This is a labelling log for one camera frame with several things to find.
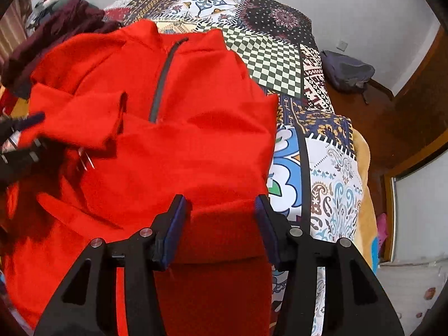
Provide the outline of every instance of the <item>green and white checkered pattern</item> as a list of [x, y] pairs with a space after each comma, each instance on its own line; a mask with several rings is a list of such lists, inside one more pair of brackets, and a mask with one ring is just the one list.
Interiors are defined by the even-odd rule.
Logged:
[[211, 29], [222, 30], [227, 47], [241, 57], [255, 82], [300, 97], [302, 72], [300, 53], [295, 46], [227, 24], [201, 23], [195, 31]]

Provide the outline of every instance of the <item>pink object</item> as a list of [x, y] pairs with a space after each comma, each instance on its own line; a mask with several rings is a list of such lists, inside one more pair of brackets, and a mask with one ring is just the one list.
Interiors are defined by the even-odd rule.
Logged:
[[382, 213], [376, 218], [376, 227], [378, 229], [378, 251], [381, 250], [381, 247], [384, 241], [388, 238], [388, 230], [387, 230], [387, 214]]

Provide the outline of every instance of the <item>brown wooden floor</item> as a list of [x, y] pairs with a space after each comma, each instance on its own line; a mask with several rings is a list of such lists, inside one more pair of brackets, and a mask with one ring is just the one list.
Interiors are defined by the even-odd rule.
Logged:
[[365, 93], [369, 102], [367, 105], [360, 94], [339, 93], [330, 84], [326, 87], [335, 112], [350, 118], [353, 127], [369, 144], [371, 160], [368, 186], [378, 216], [386, 212], [382, 176], [405, 160], [412, 148], [395, 134], [394, 125], [399, 118], [394, 104], [385, 93], [369, 85]]

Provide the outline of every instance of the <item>maroon clothing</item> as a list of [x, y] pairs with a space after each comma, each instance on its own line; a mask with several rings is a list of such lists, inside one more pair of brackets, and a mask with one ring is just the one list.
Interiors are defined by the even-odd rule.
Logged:
[[14, 50], [3, 65], [3, 86], [17, 97], [29, 98], [30, 75], [51, 48], [83, 32], [106, 33], [119, 28], [118, 21], [104, 22], [103, 17], [104, 10], [89, 6], [85, 0], [69, 1]]

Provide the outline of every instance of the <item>red jacket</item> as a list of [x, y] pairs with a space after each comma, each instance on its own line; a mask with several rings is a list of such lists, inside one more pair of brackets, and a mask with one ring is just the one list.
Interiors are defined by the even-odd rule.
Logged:
[[[168, 335], [266, 335], [271, 277], [254, 199], [267, 194], [277, 96], [249, 78], [221, 31], [164, 35], [141, 20], [82, 34], [49, 52], [32, 80], [30, 111], [46, 120], [21, 144], [45, 136], [67, 147], [8, 197], [4, 270], [25, 319], [35, 326], [90, 239], [129, 237], [180, 193], [191, 218], [171, 275], [156, 277]], [[80, 147], [95, 169], [82, 168]], [[124, 335], [120, 277], [117, 299]]]

